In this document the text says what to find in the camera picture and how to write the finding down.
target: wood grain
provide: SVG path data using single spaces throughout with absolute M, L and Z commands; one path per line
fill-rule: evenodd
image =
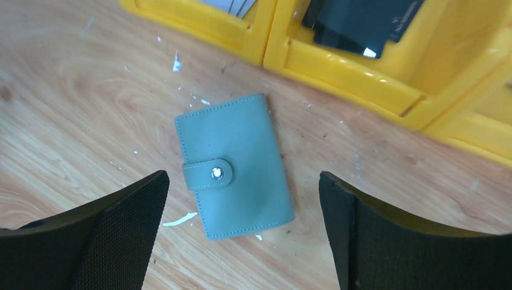
M 198 217 L 161 227 L 144 289 L 337 289 L 322 170 L 437 222 L 512 231 L 512 170 L 130 15 L 116 0 L 0 0 L 0 227 L 69 210 L 158 169 L 171 179 L 162 223 L 197 211 L 173 119 L 203 108 L 201 98 L 257 92 L 268 95 L 296 221 L 261 232 L 262 241 L 208 241 Z

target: teal leather wallet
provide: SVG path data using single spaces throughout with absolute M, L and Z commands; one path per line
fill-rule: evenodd
M 295 218 L 264 94 L 175 119 L 206 236 L 227 239 Z

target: wallet strap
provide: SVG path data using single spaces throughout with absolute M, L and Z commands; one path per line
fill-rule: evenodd
M 223 159 L 184 164 L 182 168 L 189 190 L 224 187 L 233 179 L 233 169 Z

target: metal snap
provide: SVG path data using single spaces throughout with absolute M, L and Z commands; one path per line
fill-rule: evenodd
M 212 177 L 213 179 L 219 180 L 219 179 L 221 179 L 223 176 L 224 176 L 224 171 L 222 170 L 222 168 L 219 168 L 219 167 L 213 167 L 213 169 L 211 170 L 211 177 Z

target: yellow crate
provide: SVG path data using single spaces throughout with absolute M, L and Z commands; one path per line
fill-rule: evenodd
M 261 65 L 277 0 L 257 1 L 243 19 L 195 0 L 120 0 L 121 6 Z
M 421 129 L 499 66 L 511 0 L 425 0 L 381 59 L 323 47 L 301 26 L 309 0 L 277 0 L 263 65 Z
M 512 57 L 425 128 L 425 133 L 512 167 Z

